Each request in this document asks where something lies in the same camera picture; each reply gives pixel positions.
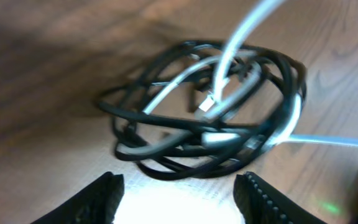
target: wooden surface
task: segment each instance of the wooden surface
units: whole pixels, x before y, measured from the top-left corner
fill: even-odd
[[[29,223],[107,170],[126,180],[116,223],[240,223],[234,175],[145,177],[113,158],[108,118],[89,100],[175,42],[227,38],[253,3],[0,0],[0,223]],[[358,1],[288,1],[248,42],[308,67],[296,133],[358,138]],[[276,96],[256,96],[239,121],[266,111]],[[181,116],[176,102],[183,100],[172,94],[156,113]],[[328,223],[349,223],[358,213],[358,148],[282,144],[240,173],[246,170]]]

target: green light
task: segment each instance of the green light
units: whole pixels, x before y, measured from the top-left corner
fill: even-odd
[[[321,206],[322,206],[325,210],[331,212],[332,214],[339,215],[339,214],[341,213],[341,210],[340,210],[337,206],[335,206],[335,205],[333,205],[333,204],[331,204],[331,203],[323,202],[323,203],[321,204]]]

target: wood grain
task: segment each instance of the wood grain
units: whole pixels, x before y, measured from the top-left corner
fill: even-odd
[[[188,215],[172,223],[239,223],[234,175],[145,177],[113,158],[108,119],[90,98],[131,79],[175,42],[227,38],[253,3],[0,0],[0,223],[29,223],[107,170],[126,180],[116,223],[139,217],[166,223],[174,209]],[[247,41],[308,67],[308,100],[296,133],[358,138],[358,1],[288,1]],[[236,121],[258,118],[275,99],[267,86]],[[185,105],[172,94],[156,113],[185,116]],[[160,136],[153,127],[142,129],[151,141]],[[240,173],[246,170],[328,223],[357,216],[358,148],[282,144]],[[330,213],[325,203],[340,212]]]

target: wooden table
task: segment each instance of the wooden table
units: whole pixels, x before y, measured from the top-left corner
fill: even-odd
[[[173,43],[226,39],[253,3],[0,0],[0,223],[29,223],[107,170],[126,180],[116,223],[240,223],[234,175],[144,176],[113,158],[108,117],[90,98],[131,79],[134,67]],[[247,41],[308,67],[296,133],[358,138],[358,1],[288,1]],[[236,119],[258,117],[278,97],[267,87]],[[187,116],[184,102],[172,94],[156,113]],[[153,127],[143,130],[160,138]],[[240,173],[246,170],[328,223],[349,223],[358,213],[358,148],[282,144]]]

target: black cable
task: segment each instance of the black cable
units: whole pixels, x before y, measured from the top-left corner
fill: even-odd
[[[170,80],[160,79],[160,74],[173,62],[191,54],[202,54],[204,49],[222,50],[223,42],[213,40],[188,40],[171,47],[157,57],[133,83],[115,87],[100,93],[96,97],[96,106],[104,112],[111,115],[111,129],[117,138],[114,146],[114,155],[123,161],[133,161],[139,169],[146,175],[159,180],[178,180],[187,177],[213,178],[231,174],[258,158],[266,150],[265,142],[274,133],[274,131],[285,122],[285,118],[290,114],[290,105],[295,100],[295,95],[300,94],[302,104],[306,97],[305,75],[306,68],[300,62],[290,57],[276,52],[274,50],[255,47],[250,45],[241,46],[241,50],[253,50],[257,53],[255,57],[248,58],[246,62],[236,58],[229,70],[228,76],[237,75],[241,81],[252,67],[252,63],[258,63],[262,68],[261,79],[259,82],[239,101],[236,102],[228,111],[219,115],[219,118],[212,123],[203,121],[191,121],[187,119],[169,118],[166,116],[157,116],[144,114],[141,111],[156,96],[157,93],[150,93],[153,86],[168,85]],[[281,78],[272,74],[266,65],[276,66]],[[187,77],[184,82],[196,83],[195,91],[206,91],[210,89],[212,82],[213,63],[208,68],[197,71]],[[208,79],[207,82],[199,84],[201,79]],[[283,94],[283,101],[280,103],[267,119],[260,124],[227,124],[223,117],[228,113],[233,113],[254,95],[265,81],[272,82]],[[138,90],[145,90],[139,103],[135,108],[126,110],[127,103]],[[125,91],[117,105],[111,105],[103,98],[115,94],[119,91]],[[128,124],[122,128],[117,126],[117,117],[125,119]],[[148,142],[137,134],[137,124],[151,124],[187,130],[191,132],[188,138],[166,147],[165,149],[147,156],[125,154],[119,151],[123,147],[142,147],[147,146]],[[238,129],[242,134],[240,138],[226,142],[224,147],[205,148],[201,145],[201,135],[205,132],[224,133],[226,129]],[[244,144],[252,137],[258,136],[260,141],[255,149],[245,157],[236,159],[243,150],[250,150],[244,147]],[[186,149],[187,147],[197,147],[196,149]],[[188,167],[175,162],[168,157],[210,157],[210,161],[201,164],[198,167]],[[153,159],[159,164],[171,170],[163,172],[149,168],[142,163],[143,160]]]

